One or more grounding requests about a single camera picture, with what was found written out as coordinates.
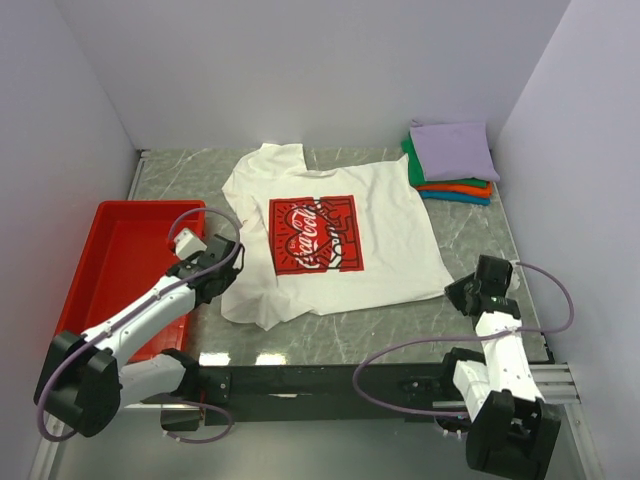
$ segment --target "red square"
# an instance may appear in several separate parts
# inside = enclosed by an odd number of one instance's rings
[[[276,275],[364,270],[353,195],[269,201]]]

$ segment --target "red tray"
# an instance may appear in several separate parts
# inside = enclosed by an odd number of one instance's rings
[[[178,259],[167,248],[167,233],[180,214],[204,207],[201,201],[103,202],[85,243],[56,334],[80,334],[104,322],[147,292]],[[204,236],[204,212],[176,230]],[[130,360],[148,360],[165,348],[182,350],[189,316],[160,331]]]

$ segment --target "folded shirt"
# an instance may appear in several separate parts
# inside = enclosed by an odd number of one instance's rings
[[[500,180],[493,168],[484,122],[423,125],[414,121],[409,133],[425,178]]]
[[[473,203],[475,205],[487,206],[491,203],[488,198],[474,197],[464,193],[454,192],[419,192],[422,198],[435,198],[437,200],[448,200],[450,202]]]
[[[424,172],[422,171],[422,165],[420,165],[420,160],[418,159],[418,154],[416,153],[416,149],[413,146],[413,142],[411,141],[411,137],[407,136],[402,141],[402,150],[409,157],[409,184],[412,187],[419,187],[422,185],[433,185],[433,184],[442,184],[442,183],[457,183],[461,185],[469,185],[473,187],[486,187],[487,183],[484,180],[478,180],[477,178],[461,178],[457,180],[448,180],[444,182],[431,182],[425,180]]]
[[[469,185],[460,185],[458,183],[436,183],[433,185],[422,185],[415,187],[419,192],[454,192],[472,195],[474,197],[489,198],[491,196],[491,183],[486,187],[470,187]]]

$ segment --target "cable connector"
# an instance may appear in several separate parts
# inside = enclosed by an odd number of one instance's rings
[[[176,257],[180,260],[186,260],[188,257],[196,252],[204,252],[207,249],[207,244],[198,238],[188,228],[182,229],[182,231],[176,235],[173,239],[175,248],[173,249]]]

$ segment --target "marble table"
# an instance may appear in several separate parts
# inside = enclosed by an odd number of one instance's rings
[[[132,186],[135,200],[200,199],[232,213],[221,188],[236,162],[253,149],[144,151]],[[305,149],[309,169],[329,170],[349,165],[397,160],[400,149]],[[440,200],[425,206],[446,267],[454,279],[475,270],[484,253],[518,259],[497,191],[482,207]],[[231,235],[225,221],[207,218],[207,235]],[[525,325],[539,325],[522,270],[516,267],[512,298],[518,301]],[[189,327],[188,351],[202,365],[328,365],[354,364],[384,347],[417,337],[472,335],[472,325],[444,297],[383,308],[317,316],[305,314],[268,332],[253,324],[234,324],[220,315],[220,299],[200,307]],[[549,360],[545,339],[524,334],[531,362]],[[431,343],[391,353],[384,362],[440,362],[455,344]],[[478,342],[459,344],[480,349]]]

